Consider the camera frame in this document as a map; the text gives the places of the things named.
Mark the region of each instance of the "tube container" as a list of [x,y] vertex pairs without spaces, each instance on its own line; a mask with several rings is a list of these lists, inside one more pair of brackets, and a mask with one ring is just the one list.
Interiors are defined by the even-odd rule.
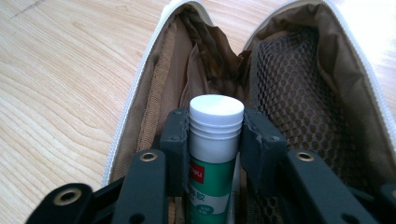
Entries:
[[191,100],[188,223],[225,223],[243,114],[232,97]]

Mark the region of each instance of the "mesh pocket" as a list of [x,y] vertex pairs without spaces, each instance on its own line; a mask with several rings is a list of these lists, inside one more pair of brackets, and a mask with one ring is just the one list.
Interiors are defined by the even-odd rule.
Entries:
[[[289,149],[315,151],[345,184],[371,192],[337,94],[318,71],[317,44],[317,31],[306,28],[256,45],[251,103],[285,135]],[[274,200],[259,200],[270,223],[277,222],[276,206],[265,202]]]

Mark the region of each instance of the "white zipper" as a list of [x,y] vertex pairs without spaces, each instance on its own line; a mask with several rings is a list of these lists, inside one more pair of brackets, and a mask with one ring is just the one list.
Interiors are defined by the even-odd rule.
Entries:
[[349,42],[352,44],[352,48],[355,50],[356,55],[358,56],[358,58],[361,60],[361,62],[363,64],[364,70],[367,74],[368,80],[370,82],[371,88],[374,93],[375,101],[377,102],[377,105],[378,105],[378,110],[380,112],[381,119],[384,122],[384,126],[388,133],[387,138],[390,140],[390,144],[391,144],[391,147],[393,148],[394,155],[396,155],[396,122],[390,112],[388,105],[385,102],[384,96],[383,96],[382,91],[379,87],[378,81],[375,77],[375,73],[374,73],[372,66],[370,65],[370,62],[367,60],[366,56],[364,55],[363,51],[361,50],[361,47],[358,44],[358,42],[356,41],[354,35],[349,30],[349,26],[347,25],[347,22],[345,21],[344,17],[342,16],[342,14],[338,10],[338,8],[332,2],[330,2],[328,0],[290,1],[282,6],[278,7],[251,34],[247,43],[244,46],[244,50],[246,50],[248,48],[248,46],[250,45],[253,36],[255,34],[257,34],[261,29],[263,29],[268,24],[269,20],[271,20],[271,18],[273,18],[275,15],[278,15],[278,14],[280,14],[286,10],[289,10],[291,8],[294,8],[294,7],[301,7],[306,4],[318,5],[321,3],[324,3],[332,10],[334,17],[340,23],[346,37],[348,38]]
[[111,144],[111,148],[107,155],[105,170],[104,170],[103,179],[102,179],[102,187],[109,184],[110,176],[112,174],[114,160],[117,156],[117,152],[118,152],[118,148],[119,148],[120,138],[121,138],[123,130],[125,128],[126,120],[128,118],[128,114],[130,112],[131,105],[134,101],[134,97],[136,94],[136,89],[137,89],[137,86],[139,85],[140,78],[142,77],[143,69],[146,66],[146,62],[147,62],[148,57],[152,51],[154,43],[157,40],[158,35],[160,34],[161,30],[163,29],[163,26],[165,25],[165,23],[169,19],[169,17],[174,13],[174,11],[177,8],[179,8],[185,4],[193,6],[199,13],[200,18],[204,22],[206,22],[206,24],[213,25],[212,20],[210,19],[204,5],[202,4],[202,2],[200,0],[171,1],[166,7],[163,8],[163,12],[161,14],[160,20],[154,30],[153,35],[151,36],[151,39],[148,42],[148,46],[146,47],[146,50],[143,53],[143,57],[140,60],[140,64],[138,65],[138,67],[136,69],[136,72],[134,75],[134,82],[132,84],[131,89],[129,90],[128,97],[127,97],[127,100],[125,103],[125,107],[123,108],[122,114],[120,116],[120,121],[117,126],[116,134],[113,139],[113,143]]

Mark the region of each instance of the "wood grain surface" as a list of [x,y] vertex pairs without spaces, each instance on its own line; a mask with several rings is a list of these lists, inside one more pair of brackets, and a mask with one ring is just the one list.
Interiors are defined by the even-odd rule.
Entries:
[[[203,1],[240,52],[286,2]],[[0,1],[0,223],[22,223],[66,183],[100,188],[113,135],[162,1]],[[342,1],[396,116],[396,2]]]

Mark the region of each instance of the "bag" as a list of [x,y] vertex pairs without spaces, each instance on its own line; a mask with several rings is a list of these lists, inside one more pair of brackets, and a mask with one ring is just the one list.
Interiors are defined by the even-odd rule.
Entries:
[[[169,112],[208,93],[260,110],[288,148],[317,152],[351,187],[372,193],[395,183],[396,125],[346,27],[326,2],[289,3],[265,19],[236,55],[199,1],[171,2],[136,71],[103,186],[126,174],[137,151],[151,147]],[[247,222],[281,221],[270,199],[245,200]],[[171,222],[183,220],[177,209]]]

